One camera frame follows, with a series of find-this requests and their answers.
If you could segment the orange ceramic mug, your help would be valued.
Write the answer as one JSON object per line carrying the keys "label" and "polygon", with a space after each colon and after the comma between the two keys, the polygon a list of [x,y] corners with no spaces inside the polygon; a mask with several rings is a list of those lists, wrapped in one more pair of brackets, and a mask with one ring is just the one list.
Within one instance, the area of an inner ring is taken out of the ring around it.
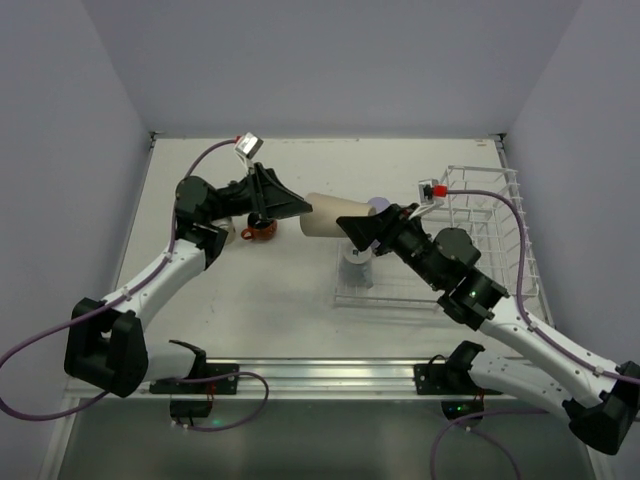
{"label": "orange ceramic mug", "polygon": [[262,219],[257,213],[250,213],[247,226],[241,232],[243,240],[269,241],[277,232],[278,222],[275,219]]}

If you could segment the lavender plastic cup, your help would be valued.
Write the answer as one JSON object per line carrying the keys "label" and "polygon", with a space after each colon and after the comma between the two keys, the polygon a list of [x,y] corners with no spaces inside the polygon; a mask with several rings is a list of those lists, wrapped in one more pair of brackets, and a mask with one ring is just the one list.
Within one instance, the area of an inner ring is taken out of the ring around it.
{"label": "lavender plastic cup", "polygon": [[381,213],[391,205],[391,202],[385,197],[373,197],[367,203],[375,210],[376,214]]}

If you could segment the beige plastic cup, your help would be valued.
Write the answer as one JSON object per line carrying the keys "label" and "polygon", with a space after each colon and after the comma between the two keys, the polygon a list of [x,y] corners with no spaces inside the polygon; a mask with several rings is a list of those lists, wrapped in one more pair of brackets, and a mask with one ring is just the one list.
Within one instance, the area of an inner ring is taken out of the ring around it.
{"label": "beige plastic cup", "polygon": [[357,202],[345,198],[309,193],[304,200],[312,207],[312,211],[299,217],[302,234],[311,238],[345,238],[346,234],[337,224],[343,216],[372,216],[376,213],[369,203]]}

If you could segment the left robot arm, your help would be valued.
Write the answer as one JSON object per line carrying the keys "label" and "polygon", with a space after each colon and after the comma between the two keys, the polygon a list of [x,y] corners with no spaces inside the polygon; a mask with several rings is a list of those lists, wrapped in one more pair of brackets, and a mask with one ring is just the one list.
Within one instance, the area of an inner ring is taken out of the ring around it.
{"label": "left robot arm", "polygon": [[171,236],[159,256],[118,290],[74,307],[65,372],[121,398],[145,382],[203,382],[204,350],[176,340],[152,344],[145,337],[147,327],[182,287],[218,259],[228,236],[219,221],[249,214],[281,220],[311,210],[260,163],[220,189],[198,176],[185,177],[176,187]]}

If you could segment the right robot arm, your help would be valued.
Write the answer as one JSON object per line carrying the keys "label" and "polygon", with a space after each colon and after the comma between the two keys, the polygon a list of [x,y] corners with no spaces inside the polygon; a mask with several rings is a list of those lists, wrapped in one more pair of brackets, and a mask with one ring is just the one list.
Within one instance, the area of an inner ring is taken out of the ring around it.
{"label": "right robot arm", "polygon": [[618,364],[575,343],[530,315],[518,295],[476,266],[481,257],[471,237],[448,227],[426,233],[415,205],[390,205],[373,216],[341,216],[336,223],[363,251],[394,253],[434,291],[442,311],[458,324],[521,354],[526,365],[499,359],[482,346],[461,344],[447,361],[467,388],[499,391],[567,421],[587,446],[619,452],[639,413],[639,366]]}

